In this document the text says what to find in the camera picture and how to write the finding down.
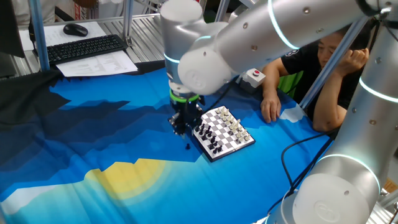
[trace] man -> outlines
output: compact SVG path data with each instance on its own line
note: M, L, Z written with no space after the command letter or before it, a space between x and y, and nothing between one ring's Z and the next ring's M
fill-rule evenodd
M51 24L55 22L55 6L62 1L68 0L40 0L42 5L42 15L44 24ZM81 7L93 7L96 4L96 0L73 0ZM12 0L14 5L15 15L17 17L17 23L21 25L29 25L30 21L30 9L29 0Z
M263 69L266 79L263 86L262 115L267 123L280 116L280 100L277 96L279 77L303 71L295 89L294 100L300 103L321 70L348 31L349 26L322 38L320 41L295 50L271 62ZM321 92L308 107L308 117L317 131L330 131L340 127L369 58L368 46L371 28L367 25L350 47L336 69L326 81Z

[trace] man's hand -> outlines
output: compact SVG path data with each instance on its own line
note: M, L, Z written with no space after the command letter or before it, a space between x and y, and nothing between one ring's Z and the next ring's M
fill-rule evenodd
M280 116L280 100L276 90L266 90L261 103L261 113L267 123L276 121Z
M369 59L369 50L348 50L346 55L341 59L337 65L335 73L345 77L348 74L354 73L363 68Z

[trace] black t-shirt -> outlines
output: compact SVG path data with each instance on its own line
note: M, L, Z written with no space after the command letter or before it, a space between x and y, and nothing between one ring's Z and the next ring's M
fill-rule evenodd
M322 70L318 60L318 42L302 47L300 50L294 50L281 59L290 75L303 71L303 76L298 82L294 93L294 100L300 103ZM358 71L344 77L338 97L338 105L341 107L348 109L361 73L362 71ZM307 114L311 120L313 119L313 113L319 94L308 106Z

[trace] blue tablecloth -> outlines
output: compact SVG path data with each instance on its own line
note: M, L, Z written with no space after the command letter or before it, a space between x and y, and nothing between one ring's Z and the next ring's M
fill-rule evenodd
M0 163L0 223L252 223L289 188L282 150L318 134L283 93L281 119L266 124L260 99L236 87L220 105L256 143L211 163L173 134L164 69L63 79L50 91L62 107L0 133L15 140L2 150L26 142ZM286 154L293 178L327 139Z

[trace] monitor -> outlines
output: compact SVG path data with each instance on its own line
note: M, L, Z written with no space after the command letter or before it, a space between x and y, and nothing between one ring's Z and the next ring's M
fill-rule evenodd
M25 57L12 0L0 0L0 52Z
M0 77L17 74L12 56L24 58L25 53L12 0L0 0Z

